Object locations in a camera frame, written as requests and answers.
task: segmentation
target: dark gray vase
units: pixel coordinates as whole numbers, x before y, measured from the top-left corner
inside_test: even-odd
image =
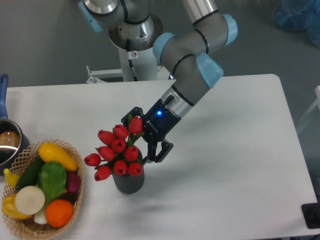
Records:
[[[112,174],[115,186],[124,194],[134,194],[138,192],[145,182],[145,171],[142,166],[142,173],[139,176],[130,176],[126,173],[123,176]]]

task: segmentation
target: orange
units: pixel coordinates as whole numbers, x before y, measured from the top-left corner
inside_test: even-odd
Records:
[[[45,217],[48,224],[60,228],[69,222],[73,213],[74,209],[69,201],[57,199],[49,204],[45,211]]]

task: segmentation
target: robotic arm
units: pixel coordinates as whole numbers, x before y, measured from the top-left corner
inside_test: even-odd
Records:
[[[223,48],[238,34],[235,20],[230,15],[221,15],[214,0],[183,0],[183,3],[194,30],[182,37],[164,33],[153,45],[155,57],[176,81],[146,114],[134,107],[121,120],[128,127],[129,114],[141,117],[143,139],[148,143],[143,163],[159,163],[173,148],[165,139],[167,133],[224,74],[208,54]],[[161,151],[156,155],[158,142]]]
[[[158,61],[152,52],[164,32],[149,13],[149,0],[81,0],[78,4],[95,32],[108,31],[118,49],[124,82],[156,80]]]
[[[140,107],[134,107],[121,120],[128,127],[129,114],[141,117],[143,139],[148,143],[143,163],[159,163],[173,148],[174,145],[165,139],[167,133],[224,74],[208,54],[225,47],[238,34],[235,20],[230,15],[222,15],[214,0],[182,2],[194,27],[182,37],[163,33],[161,21],[149,13],[149,0],[82,0],[79,3],[96,32],[108,29],[113,44],[119,49],[124,81],[126,76],[130,81],[143,79],[141,76],[145,72],[157,68],[157,62],[176,79],[146,114]],[[133,64],[130,57],[125,57],[132,51],[141,55],[151,49],[155,61],[143,55],[139,56],[142,62]],[[151,80],[150,74],[146,74],[145,79]],[[159,142],[161,151],[157,154]]]

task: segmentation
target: blue pot handle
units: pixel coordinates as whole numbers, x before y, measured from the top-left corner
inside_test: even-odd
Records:
[[[9,77],[7,74],[2,74],[0,76],[0,119],[8,118],[7,108],[6,108],[6,95],[8,88]]]

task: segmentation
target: black cable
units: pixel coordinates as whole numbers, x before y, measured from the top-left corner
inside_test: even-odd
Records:
[[[318,237],[320,237],[320,234],[314,235],[312,238],[310,238],[309,240],[316,240]]]

